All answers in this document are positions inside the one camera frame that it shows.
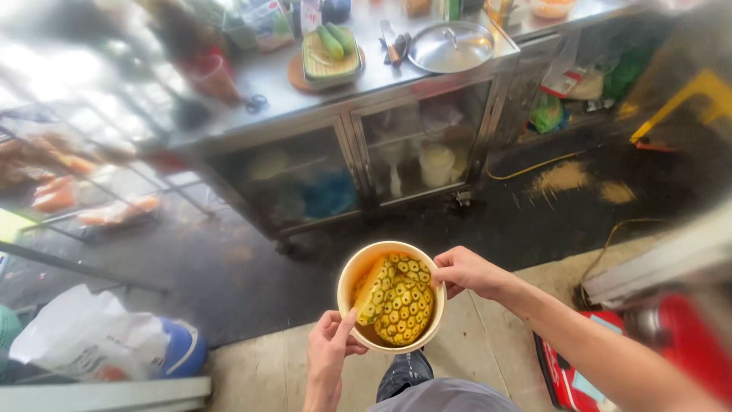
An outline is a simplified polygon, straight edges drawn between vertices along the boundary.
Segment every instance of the dark floor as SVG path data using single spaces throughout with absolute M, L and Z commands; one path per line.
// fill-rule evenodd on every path
M 594 149 L 569 161 L 580 162 L 591 177 L 581 188 L 530 193 L 534 179 L 556 165 L 510 180 L 489 180 L 474 190 L 470 207 L 449 196 L 411 202 L 384 212 L 342 221 L 301 235 L 290 257 L 231 209 L 207 219 L 175 195 L 166 195 L 160 223 L 101 236 L 91 246 L 50 231 L 25 235 L 20 243 L 74 261 L 106 268 L 129 279 L 170 285 L 160 296 L 138 288 L 123 301 L 129 310 L 180 317 L 198 327 L 217 347 L 316 320 L 335 308 L 335 286 L 346 260 L 377 240 L 402 240 L 428 254 L 463 245 L 508 270 L 538 265 L 602 247 L 613 225 L 628 218 L 686 219 L 705 204 L 693 188 L 693 165 L 684 156 L 605 145 L 578 134 L 561 144 L 524 145 L 490 161 L 494 175 L 506 175 L 556 155 Z M 679 170 L 685 179 L 676 178 Z M 603 200 L 600 185 L 625 183 L 635 199 Z M 204 196 L 206 188 L 192 188 Z M 638 224 L 620 229 L 621 242 L 665 229 Z M 0 282 L 0 304 L 18 308 L 48 302 L 85 282 L 87 276 L 12 259 Z M 123 290 L 116 293 L 124 295 Z

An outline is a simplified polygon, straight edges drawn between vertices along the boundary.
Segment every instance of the glass cabinet door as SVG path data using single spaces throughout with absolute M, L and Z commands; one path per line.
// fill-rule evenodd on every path
M 464 183 L 491 81 L 359 114 L 380 204 Z
M 338 133 L 340 120 L 208 163 L 268 226 L 289 229 L 359 209 Z

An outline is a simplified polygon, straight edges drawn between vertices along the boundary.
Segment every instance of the scissors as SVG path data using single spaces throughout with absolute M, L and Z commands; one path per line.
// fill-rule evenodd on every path
M 263 95 L 251 95 L 244 98 L 244 107 L 247 108 L 247 113 L 257 114 L 265 106 L 267 106 L 267 98 Z

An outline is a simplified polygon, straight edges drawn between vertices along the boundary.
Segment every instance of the cucumber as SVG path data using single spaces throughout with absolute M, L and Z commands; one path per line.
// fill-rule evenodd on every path
M 333 59 L 343 60 L 343 46 L 341 46 L 338 40 L 328 32 L 328 29 L 326 29 L 322 24 L 319 24 L 315 30 L 318 32 L 318 36 L 320 36 L 325 49 L 328 50 L 328 54 L 330 54 Z
M 343 46 L 343 51 L 346 53 L 353 53 L 356 50 L 354 37 L 351 33 L 341 29 L 333 23 L 325 23 L 325 28 L 328 29 L 328 32 L 330 32 L 330 34 L 338 40 L 340 45 Z

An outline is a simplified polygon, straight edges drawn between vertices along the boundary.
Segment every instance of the round cutting board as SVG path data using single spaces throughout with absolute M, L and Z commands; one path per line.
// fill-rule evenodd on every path
M 365 68 L 366 58 L 364 56 L 364 51 L 361 46 L 359 46 L 359 53 L 361 54 L 361 65 Z M 298 89 L 301 92 L 318 92 L 318 90 L 310 87 L 310 85 L 307 84 L 307 82 L 305 81 L 305 72 L 302 70 L 302 50 L 298 51 L 296 55 L 292 56 L 292 59 L 290 59 L 290 62 L 287 64 L 287 79 L 290 81 L 290 84 L 295 87 L 295 89 Z

